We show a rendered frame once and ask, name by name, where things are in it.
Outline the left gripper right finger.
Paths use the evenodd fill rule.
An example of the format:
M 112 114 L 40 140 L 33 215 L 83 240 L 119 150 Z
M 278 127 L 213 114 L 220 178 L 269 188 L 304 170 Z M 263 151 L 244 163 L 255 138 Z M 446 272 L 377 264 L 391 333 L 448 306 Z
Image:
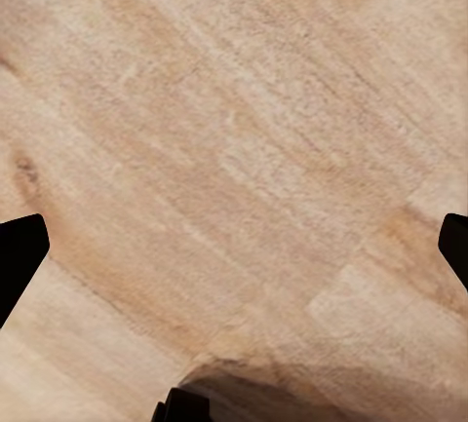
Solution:
M 452 212 L 446 214 L 438 247 L 448 266 L 468 290 L 468 216 Z

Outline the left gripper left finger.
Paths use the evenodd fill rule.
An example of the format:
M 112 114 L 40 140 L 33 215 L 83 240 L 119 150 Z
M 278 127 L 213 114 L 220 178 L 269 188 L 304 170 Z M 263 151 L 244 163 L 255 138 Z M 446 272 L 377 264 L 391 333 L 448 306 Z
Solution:
M 49 250 L 47 226 L 40 213 L 0 224 L 0 327 Z

